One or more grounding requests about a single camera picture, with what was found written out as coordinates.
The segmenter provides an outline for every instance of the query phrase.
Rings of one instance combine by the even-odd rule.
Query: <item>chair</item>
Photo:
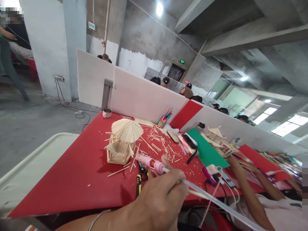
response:
[[[21,84],[19,77],[13,66],[13,63],[11,60],[10,44],[7,40],[5,40],[2,37],[0,37],[0,75],[9,77],[13,81],[17,89],[20,91],[23,98],[25,100],[29,100],[29,97],[23,85]]]

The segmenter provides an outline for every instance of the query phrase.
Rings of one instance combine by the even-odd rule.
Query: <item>red chair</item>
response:
[[[35,82],[35,80],[38,77],[38,71],[36,69],[35,61],[33,59],[27,59],[29,67],[30,67],[30,75],[32,82]]]

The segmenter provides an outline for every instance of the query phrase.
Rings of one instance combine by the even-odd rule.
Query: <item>person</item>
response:
[[[229,115],[229,110],[226,109],[225,107],[219,108],[218,111],[220,111],[220,112],[222,112],[222,113],[224,113],[224,114],[226,114],[226,115]]]
[[[112,211],[90,215],[71,221],[56,231],[84,231],[94,222],[91,231],[99,230],[177,230],[177,219],[188,195],[188,187],[181,182],[185,179],[182,170],[171,169],[166,158],[162,162],[170,171],[156,177],[149,171],[146,182],[137,199],[130,204]]]
[[[213,108],[215,109],[215,110],[218,110],[219,109],[219,104],[212,104],[213,105]]]
[[[112,64],[112,62],[111,62],[111,60],[109,59],[109,56],[108,56],[107,54],[98,55],[97,57],[100,58],[100,59],[102,59],[102,60],[104,60],[104,61],[106,61],[106,62],[109,62],[109,63]]]
[[[182,91],[180,92],[181,95],[184,95],[185,98],[189,99],[190,97],[193,96],[193,91],[192,91],[192,85],[189,83],[187,84]]]
[[[308,221],[303,218],[302,201],[287,198],[278,188],[273,186],[259,169],[247,162],[238,161],[235,157],[230,156],[228,163],[243,194],[237,204],[234,203],[233,198],[233,203],[232,199],[229,199],[231,208],[269,231],[308,230]],[[271,200],[254,193],[246,179],[244,169],[255,175]],[[231,219],[240,230],[252,230],[233,216]]]
[[[240,120],[240,121],[243,121],[243,122],[245,122],[245,123],[247,123],[247,122],[248,122],[248,119],[249,119],[249,117],[246,116],[246,115],[238,115],[238,116],[236,116],[235,118],[238,119],[238,120]]]
[[[150,81],[160,85],[160,78],[159,77],[153,77],[152,79],[150,79]]]
[[[193,99],[199,103],[202,103],[202,97],[201,96],[192,96],[189,99]]]
[[[165,78],[163,79],[163,84],[162,84],[162,86],[163,86],[164,88],[170,89],[169,86],[168,86],[168,83],[169,83],[169,82],[170,82],[169,77],[165,77]]]
[[[27,59],[34,59],[31,50],[23,16],[16,11],[4,11],[5,17],[10,18],[10,23],[5,29],[0,26],[0,34],[6,38],[10,44],[12,52],[25,65],[28,65]]]

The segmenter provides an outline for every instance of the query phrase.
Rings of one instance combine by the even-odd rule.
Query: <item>hand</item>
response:
[[[162,162],[170,172],[154,177],[149,171],[149,180],[134,202],[134,210],[141,214],[138,219],[145,219],[143,230],[177,230],[177,217],[188,195],[188,187],[180,182],[184,172],[172,169],[164,156]]]

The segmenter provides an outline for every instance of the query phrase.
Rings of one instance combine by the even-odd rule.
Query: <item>ceiling light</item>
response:
[[[157,6],[156,6],[156,14],[157,14],[157,16],[159,16],[159,17],[162,16],[163,11],[164,11],[164,7],[163,7],[162,3],[158,2]]]
[[[248,76],[244,76],[241,78],[241,81],[246,81],[248,79]]]

